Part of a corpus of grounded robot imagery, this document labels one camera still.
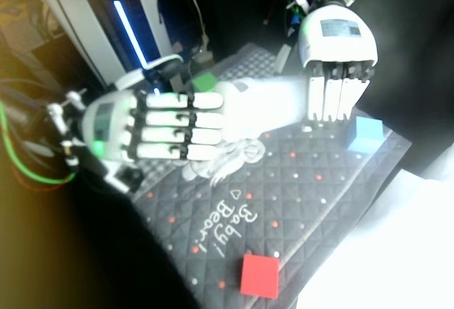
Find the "quilted mat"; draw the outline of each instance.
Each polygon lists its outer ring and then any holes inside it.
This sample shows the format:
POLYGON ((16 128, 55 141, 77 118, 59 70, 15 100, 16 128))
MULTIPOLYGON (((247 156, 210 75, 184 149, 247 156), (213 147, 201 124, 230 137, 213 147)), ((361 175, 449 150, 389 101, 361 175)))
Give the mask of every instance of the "quilted mat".
MULTIPOLYGON (((214 74, 266 77, 273 61, 250 45, 214 74)), ((133 201, 202 308, 288 308, 295 301, 410 146, 385 128, 374 155, 349 152, 346 131, 341 124, 305 133, 298 124, 225 145, 209 164, 140 163, 147 180, 133 201), (277 300, 240 294, 246 253, 279 258, 277 300)))

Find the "light blue block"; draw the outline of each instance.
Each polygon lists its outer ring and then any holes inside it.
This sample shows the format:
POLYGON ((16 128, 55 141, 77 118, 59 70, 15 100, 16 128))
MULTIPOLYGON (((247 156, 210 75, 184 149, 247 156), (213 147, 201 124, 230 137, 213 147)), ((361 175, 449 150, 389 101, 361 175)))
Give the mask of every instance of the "light blue block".
POLYGON ((377 119, 356 117, 348 130, 348 150, 373 155, 384 142, 383 122, 377 119))

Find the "blue led light strip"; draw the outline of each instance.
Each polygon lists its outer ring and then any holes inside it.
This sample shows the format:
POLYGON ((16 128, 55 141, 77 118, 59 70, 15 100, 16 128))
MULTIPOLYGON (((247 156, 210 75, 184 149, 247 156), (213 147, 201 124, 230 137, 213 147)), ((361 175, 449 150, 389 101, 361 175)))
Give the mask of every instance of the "blue led light strip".
POLYGON ((148 66, 147 60, 145 59, 145 55, 143 54, 142 49, 140 48, 139 42, 137 41, 137 37, 134 34, 134 31, 131 27, 131 24, 129 23, 128 17, 125 13, 125 10, 123 9, 123 6, 121 5, 121 2, 113 1, 113 5, 115 6, 116 12, 120 16, 123 27, 125 27, 126 33, 128 34, 129 40, 134 47, 135 53, 137 54, 137 57, 140 61, 140 64, 142 65, 142 68, 146 68, 148 66))

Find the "white cable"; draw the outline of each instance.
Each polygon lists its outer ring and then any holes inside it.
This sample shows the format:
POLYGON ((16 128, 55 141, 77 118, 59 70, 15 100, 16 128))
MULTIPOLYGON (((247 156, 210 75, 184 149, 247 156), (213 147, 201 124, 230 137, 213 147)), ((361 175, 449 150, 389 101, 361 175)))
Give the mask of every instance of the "white cable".
POLYGON ((206 35, 205 33, 205 24, 204 24, 204 20, 202 19, 201 17, 201 12, 200 12, 200 8, 199 8, 199 5, 197 3, 197 0, 192 0, 194 2, 194 5, 196 7, 196 10, 197 10, 197 13, 199 14, 199 21, 200 21, 200 26, 201 26, 201 32, 202 32, 202 41, 204 43, 204 49, 206 50, 206 46, 208 45, 208 36, 206 35))

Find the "red cube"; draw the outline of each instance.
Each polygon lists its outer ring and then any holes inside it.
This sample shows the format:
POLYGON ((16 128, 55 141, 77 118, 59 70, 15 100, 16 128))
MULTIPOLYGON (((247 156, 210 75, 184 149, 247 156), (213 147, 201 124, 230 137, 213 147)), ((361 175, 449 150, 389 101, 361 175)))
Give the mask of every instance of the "red cube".
POLYGON ((277 298, 279 259, 245 254, 240 292, 243 295, 277 298))

